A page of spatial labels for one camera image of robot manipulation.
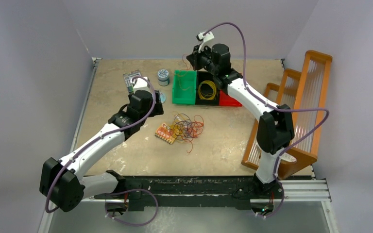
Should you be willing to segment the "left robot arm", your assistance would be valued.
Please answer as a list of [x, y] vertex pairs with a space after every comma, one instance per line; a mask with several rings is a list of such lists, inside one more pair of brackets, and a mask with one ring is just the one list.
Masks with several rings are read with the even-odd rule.
[[138, 90], [103, 128], [75, 151], [59, 160], [49, 158], [43, 164], [39, 191], [46, 197], [45, 211], [74, 209], [82, 199], [109, 194], [118, 199], [125, 194], [125, 179], [109, 170], [87, 177], [86, 173], [102, 157], [128, 140], [148, 117], [164, 113], [160, 92]]

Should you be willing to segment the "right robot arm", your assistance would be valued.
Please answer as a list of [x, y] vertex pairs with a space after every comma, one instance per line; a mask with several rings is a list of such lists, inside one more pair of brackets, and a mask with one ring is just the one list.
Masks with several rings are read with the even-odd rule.
[[254, 175], [253, 191], [258, 197], [266, 197], [272, 192], [271, 183], [277, 179], [280, 153], [294, 138], [290, 107], [268, 103], [266, 97], [248, 85], [243, 75], [231, 67], [230, 51], [225, 44], [195, 45], [186, 58], [195, 71], [204, 69], [211, 74], [217, 89], [237, 100], [256, 118], [256, 142], [261, 159]]

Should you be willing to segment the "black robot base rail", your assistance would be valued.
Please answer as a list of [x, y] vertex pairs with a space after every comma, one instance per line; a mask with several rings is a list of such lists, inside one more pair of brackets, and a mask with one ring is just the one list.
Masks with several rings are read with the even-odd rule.
[[269, 212], [281, 202], [283, 186], [262, 184], [256, 175], [232, 176], [118, 176], [112, 193], [96, 199], [120, 200], [129, 211], [145, 207], [227, 207]]

